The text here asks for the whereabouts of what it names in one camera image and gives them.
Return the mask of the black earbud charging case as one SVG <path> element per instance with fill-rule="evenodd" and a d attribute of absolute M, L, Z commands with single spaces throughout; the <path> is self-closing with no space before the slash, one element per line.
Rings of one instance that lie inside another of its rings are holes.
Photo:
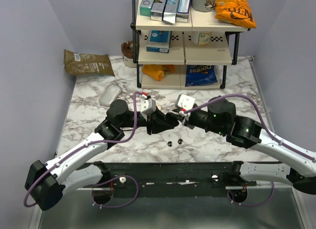
<path fill-rule="evenodd" d="M 177 126 L 179 124 L 179 115 L 175 113 L 167 113 L 166 121 L 173 126 Z"/>

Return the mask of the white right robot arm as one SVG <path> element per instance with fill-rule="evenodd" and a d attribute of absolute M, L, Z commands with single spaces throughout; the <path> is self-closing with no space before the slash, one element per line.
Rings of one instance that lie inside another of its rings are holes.
<path fill-rule="evenodd" d="M 176 101 L 182 124 L 226 137 L 234 146 L 251 149 L 273 157 L 277 163 L 242 162 L 227 173 L 234 186 L 241 182 L 268 181 L 293 186 L 296 190 L 316 193 L 316 154 L 271 132 L 264 122 L 236 114 L 236 106 L 224 97 L 212 98 L 203 111 L 195 99 L 180 95 Z"/>

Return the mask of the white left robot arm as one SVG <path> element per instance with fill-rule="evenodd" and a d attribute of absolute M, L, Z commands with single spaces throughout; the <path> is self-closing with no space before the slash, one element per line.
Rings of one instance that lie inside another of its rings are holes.
<path fill-rule="evenodd" d="M 149 96 L 141 94 L 141 110 L 128 108 L 126 101 L 118 99 L 110 104 L 107 116 L 85 140 L 65 154 L 42 163 L 35 161 L 25 182 L 25 207 L 39 206 L 47 211 L 55 206 L 64 194 L 94 185 L 104 187 L 109 174 L 97 165 L 81 169 L 88 160 L 107 151 L 116 144 L 131 140 L 138 127 L 145 127 L 149 135 L 174 129 L 182 119 L 178 114 L 164 114 Z"/>

